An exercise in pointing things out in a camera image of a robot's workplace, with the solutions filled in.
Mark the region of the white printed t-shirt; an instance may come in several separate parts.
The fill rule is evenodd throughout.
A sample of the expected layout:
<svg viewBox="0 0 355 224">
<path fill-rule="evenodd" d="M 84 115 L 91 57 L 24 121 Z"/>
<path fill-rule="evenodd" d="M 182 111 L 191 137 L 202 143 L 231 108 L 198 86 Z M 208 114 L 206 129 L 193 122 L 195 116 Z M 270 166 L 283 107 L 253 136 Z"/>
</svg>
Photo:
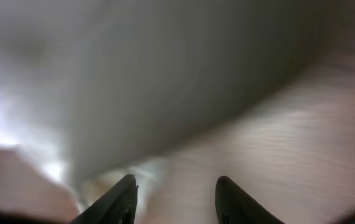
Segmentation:
<svg viewBox="0 0 355 224">
<path fill-rule="evenodd" d="M 0 144 L 72 189 L 256 105 L 341 1 L 0 1 Z"/>
</svg>

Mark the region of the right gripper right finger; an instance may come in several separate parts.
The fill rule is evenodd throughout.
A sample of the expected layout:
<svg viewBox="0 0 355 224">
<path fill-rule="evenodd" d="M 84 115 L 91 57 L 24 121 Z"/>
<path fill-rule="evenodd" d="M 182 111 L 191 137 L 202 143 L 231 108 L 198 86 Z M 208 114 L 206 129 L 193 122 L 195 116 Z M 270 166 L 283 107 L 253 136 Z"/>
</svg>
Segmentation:
<svg viewBox="0 0 355 224">
<path fill-rule="evenodd" d="M 283 224 L 227 176 L 217 179 L 215 209 L 219 224 Z"/>
</svg>

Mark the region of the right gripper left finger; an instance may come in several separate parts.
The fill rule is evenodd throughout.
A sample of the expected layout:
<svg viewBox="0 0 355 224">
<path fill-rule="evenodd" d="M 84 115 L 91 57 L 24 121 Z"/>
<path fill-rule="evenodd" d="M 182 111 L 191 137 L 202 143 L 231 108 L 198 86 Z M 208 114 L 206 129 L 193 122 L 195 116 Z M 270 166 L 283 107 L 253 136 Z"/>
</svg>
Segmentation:
<svg viewBox="0 0 355 224">
<path fill-rule="evenodd" d="M 137 203 L 135 176 L 127 174 L 69 224 L 134 224 Z"/>
</svg>

